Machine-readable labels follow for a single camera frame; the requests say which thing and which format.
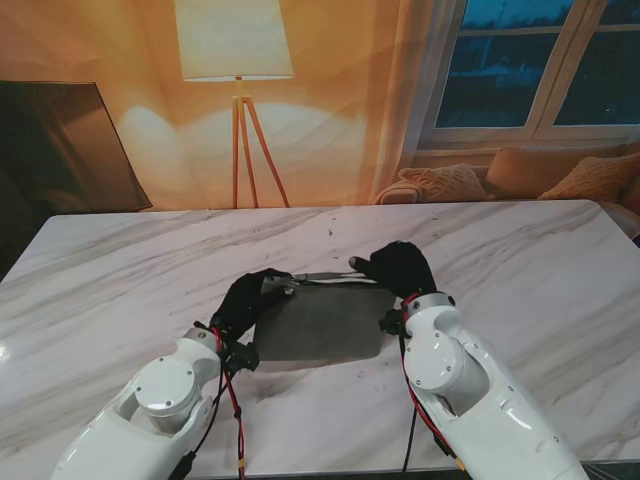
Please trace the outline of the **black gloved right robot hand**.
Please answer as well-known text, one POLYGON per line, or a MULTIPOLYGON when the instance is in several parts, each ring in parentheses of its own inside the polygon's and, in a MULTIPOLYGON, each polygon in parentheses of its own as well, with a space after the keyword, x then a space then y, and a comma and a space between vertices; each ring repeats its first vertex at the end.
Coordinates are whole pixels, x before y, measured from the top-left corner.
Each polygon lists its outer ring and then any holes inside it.
POLYGON ((438 291, 427 259, 410 242, 391 242, 373 252, 369 259, 353 256, 349 265, 403 300, 438 291))

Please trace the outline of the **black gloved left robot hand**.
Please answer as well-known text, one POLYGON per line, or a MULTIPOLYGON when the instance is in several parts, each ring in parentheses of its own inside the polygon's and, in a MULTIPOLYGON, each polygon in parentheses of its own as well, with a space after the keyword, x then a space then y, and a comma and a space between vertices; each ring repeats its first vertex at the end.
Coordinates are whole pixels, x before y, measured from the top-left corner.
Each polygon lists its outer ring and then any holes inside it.
POLYGON ((263 291, 266 280, 280 279, 288 281, 293 276, 288 272, 267 268, 239 277, 229 287, 221 305, 212 315, 209 329, 218 333, 223 342, 239 340, 263 313, 290 298, 287 283, 278 283, 263 291))

